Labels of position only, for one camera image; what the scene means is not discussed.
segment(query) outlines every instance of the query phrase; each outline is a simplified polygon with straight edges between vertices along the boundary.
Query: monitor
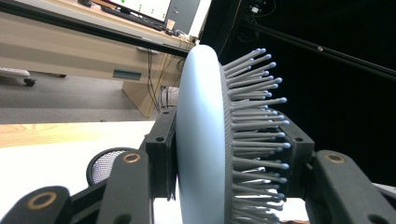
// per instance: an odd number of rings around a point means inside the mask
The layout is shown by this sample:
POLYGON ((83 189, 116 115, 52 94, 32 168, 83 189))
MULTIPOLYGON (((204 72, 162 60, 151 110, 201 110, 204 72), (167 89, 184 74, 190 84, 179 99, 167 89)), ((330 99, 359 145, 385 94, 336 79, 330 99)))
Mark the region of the monitor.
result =
POLYGON ((171 0, 106 0, 118 7, 121 11, 130 10, 145 18, 165 23, 171 0))

